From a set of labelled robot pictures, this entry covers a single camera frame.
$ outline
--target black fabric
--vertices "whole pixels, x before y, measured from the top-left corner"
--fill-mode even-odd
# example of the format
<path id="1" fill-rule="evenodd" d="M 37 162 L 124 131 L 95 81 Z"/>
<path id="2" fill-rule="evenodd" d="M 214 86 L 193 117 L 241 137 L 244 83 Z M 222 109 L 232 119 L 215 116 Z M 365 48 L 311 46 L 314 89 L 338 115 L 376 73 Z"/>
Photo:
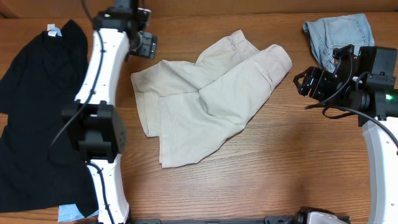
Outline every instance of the black fabric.
<path id="1" fill-rule="evenodd" d="M 87 70 L 87 38 L 72 20 L 62 37 L 43 32 L 29 42 L 0 80 L 0 113 L 8 114 L 0 139 L 0 212 L 76 203 L 82 215 L 98 209 L 90 172 L 66 133 L 61 108 L 73 103 Z M 50 162 L 74 164 L 62 167 Z"/>

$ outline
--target beige cloth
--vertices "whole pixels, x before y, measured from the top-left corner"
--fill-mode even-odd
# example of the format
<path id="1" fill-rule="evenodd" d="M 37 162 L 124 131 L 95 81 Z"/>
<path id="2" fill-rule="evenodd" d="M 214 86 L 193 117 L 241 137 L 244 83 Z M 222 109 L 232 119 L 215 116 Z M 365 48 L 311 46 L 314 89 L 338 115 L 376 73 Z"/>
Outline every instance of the beige cloth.
<path id="1" fill-rule="evenodd" d="M 131 75 L 142 128 L 162 167 L 200 162 L 241 131 L 290 70 L 285 50 L 258 51 L 238 30 L 196 63 L 161 61 Z"/>

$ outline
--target white tag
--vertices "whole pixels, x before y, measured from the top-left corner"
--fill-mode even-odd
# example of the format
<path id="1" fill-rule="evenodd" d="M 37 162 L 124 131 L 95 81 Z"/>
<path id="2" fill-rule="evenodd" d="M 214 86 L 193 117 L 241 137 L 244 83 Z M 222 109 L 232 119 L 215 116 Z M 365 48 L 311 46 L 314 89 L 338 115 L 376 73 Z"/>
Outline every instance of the white tag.
<path id="1" fill-rule="evenodd" d="M 50 29 L 54 28 L 55 24 L 47 24 L 47 31 L 49 31 Z"/>
<path id="2" fill-rule="evenodd" d="M 49 31 L 49 36 L 55 37 L 57 35 L 57 31 Z"/>

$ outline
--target wooden table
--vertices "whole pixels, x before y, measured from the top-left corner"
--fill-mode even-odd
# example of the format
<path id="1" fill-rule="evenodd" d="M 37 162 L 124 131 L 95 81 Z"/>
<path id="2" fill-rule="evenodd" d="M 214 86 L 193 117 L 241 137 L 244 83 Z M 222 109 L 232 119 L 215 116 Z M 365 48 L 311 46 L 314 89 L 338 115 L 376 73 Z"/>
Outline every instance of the wooden table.
<path id="1" fill-rule="evenodd" d="M 357 118 L 332 121 L 315 103 L 297 93 L 294 75 L 316 65 L 306 37 L 305 21 L 340 14 L 251 14 L 210 17 L 161 17 L 149 31 L 158 35 L 155 60 L 131 57 L 119 80 L 117 107 L 129 142 L 123 155 L 124 192 L 134 218 L 262 218 L 291 215 L 301 206 L 320 207 L 365 223 L 369 215 L 369 162 Z M 368 13 L 376 45 L 398 48 L 398 14 Z M 66 19 L 0 20 L 0 77 L 16 54 L 35 35 Z M 92 44 L 91 25 L 76 19 Z M 293 67 L 267 103 L 219 151 L 199 164 L 173 169 L 159 165 L 159 139 L 143 133 L 130 81 L 160 60 L 194 62 L 220 38 L 242 29 L 257 48 L 285 48 Z M 0 114 L 0 128 L 7 116 Z M 57 208 L 0 214 L 0 223 L 55 223 Z"/>

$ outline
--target black cloth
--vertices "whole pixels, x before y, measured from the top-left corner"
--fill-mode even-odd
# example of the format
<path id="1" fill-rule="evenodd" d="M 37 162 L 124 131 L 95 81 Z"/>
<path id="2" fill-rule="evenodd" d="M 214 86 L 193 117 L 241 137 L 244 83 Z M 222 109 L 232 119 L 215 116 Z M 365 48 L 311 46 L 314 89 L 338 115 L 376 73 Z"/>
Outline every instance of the black cloth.
<path id="1" fill-rule="evenodd" d="M 35 37 L 0 80 L 0 113 L 8 114 L 0 139 L 0 212 L 71 203 L 84 216 L 98 209 L 90 172 L 66 132 L 50 149 L 63 126 L 62 106 L 73 103 L 88 66 L 80 27 L 70 20 L 61 33 Z"/>

